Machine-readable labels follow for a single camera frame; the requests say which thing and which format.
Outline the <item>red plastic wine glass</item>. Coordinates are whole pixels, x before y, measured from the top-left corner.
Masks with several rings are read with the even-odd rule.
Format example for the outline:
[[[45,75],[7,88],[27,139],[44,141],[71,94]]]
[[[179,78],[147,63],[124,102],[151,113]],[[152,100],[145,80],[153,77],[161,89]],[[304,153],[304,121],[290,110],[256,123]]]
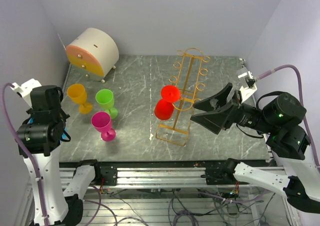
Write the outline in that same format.
[[[160,120],[168,120],[174,112],[173,103],[181,98],[180,90],[174,85],[166,85],[161,90],[161,100],[154,109],[155,116]]]

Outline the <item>green plastic wine glass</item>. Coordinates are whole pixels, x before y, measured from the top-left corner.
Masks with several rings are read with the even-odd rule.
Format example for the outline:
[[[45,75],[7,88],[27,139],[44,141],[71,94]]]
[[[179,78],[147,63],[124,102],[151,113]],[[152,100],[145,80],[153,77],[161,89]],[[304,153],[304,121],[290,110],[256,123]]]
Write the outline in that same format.
[[[117,109],[114,107],[114,94],[109,89],[102,89],[95,95],[96,102],[100,107],[114,119],[118,115]]]

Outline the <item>pink plastic wine glass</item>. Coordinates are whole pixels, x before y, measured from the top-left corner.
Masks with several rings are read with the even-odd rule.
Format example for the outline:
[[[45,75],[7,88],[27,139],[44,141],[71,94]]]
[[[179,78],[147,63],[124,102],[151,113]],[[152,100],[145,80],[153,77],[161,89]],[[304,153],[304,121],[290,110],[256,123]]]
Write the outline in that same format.
[[[101,139],[109,142],[115,139],[116,131],[112,126],[112,119],[106,112],[97,112],[91,118],[91,124],[100,132]]]

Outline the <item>orange plastic wine glass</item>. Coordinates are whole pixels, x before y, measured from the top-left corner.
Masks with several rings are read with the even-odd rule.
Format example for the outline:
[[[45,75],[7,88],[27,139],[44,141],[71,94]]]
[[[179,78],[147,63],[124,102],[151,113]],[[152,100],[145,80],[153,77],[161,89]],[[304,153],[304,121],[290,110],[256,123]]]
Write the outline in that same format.
[[[73,84],[67,89],[68,97],[78,104],[78,110],[81,114],[88,114],[92,111],[93,106],[87,102],[87,92],[82,84]]]

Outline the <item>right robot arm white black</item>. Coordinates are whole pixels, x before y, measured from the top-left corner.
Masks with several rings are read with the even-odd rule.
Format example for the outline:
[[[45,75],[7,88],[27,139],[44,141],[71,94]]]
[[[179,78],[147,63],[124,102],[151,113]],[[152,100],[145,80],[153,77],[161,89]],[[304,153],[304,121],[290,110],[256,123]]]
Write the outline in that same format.
[[[231,100],[227,100],[231,89],[232,84],[228,83],[219,93],[196,102],[193,107],[201,113],[192,115],[191,121],[215,134],[230,128],[232,124],[267,134],[266,144],[291,166],[295,175],[269,173],[229,158],[218,173],[206,170],[202,178],[208,183],[254,184],[284,197],[291,206],[302,212],[318,214],[320,173],[315,162],[305,156],[310,150],[311,139],[300,126],[307,110],[287,92],[269,93],[274,99],[259,109],[258,106],[243,103],[239,90],[234,92]]]

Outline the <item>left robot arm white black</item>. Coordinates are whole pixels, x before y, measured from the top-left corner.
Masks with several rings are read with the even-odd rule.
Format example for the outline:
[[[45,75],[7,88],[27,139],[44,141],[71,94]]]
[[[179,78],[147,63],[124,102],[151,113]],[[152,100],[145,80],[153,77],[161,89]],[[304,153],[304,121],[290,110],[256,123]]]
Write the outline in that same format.
[[[81,161],[66,189],[60,175],[60,145],[69,142],[65,131],[69,117],[61,107],[62,89],[55,85],[38,86],[29,92],[30,119],[17,131],[19,153],[30,175],[34,199],[35,226],[76,226],[83,217],[83,198],[88,186],[102,179],[97,160]]]

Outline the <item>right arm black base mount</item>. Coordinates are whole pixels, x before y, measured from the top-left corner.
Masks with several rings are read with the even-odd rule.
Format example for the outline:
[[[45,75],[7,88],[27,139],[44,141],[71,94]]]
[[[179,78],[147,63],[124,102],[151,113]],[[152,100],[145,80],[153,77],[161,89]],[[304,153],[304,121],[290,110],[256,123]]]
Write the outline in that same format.
[[[204,161],[204,174],[201,178],[206,180],[207,185],[234,185],[236,179],[234,173],[239,163],[248,163],[248,160],[236,160],[228,158],[227,160]]]

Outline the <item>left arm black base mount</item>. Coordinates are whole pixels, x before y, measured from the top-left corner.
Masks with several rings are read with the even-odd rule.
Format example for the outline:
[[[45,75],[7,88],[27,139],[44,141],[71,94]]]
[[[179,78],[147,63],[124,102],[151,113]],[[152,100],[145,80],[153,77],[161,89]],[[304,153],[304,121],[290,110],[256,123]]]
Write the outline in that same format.
[[[118,180],[118,170],[116,167],[103,163],[94,165],[95,178],[93,180],[97,185],[115,186]]]

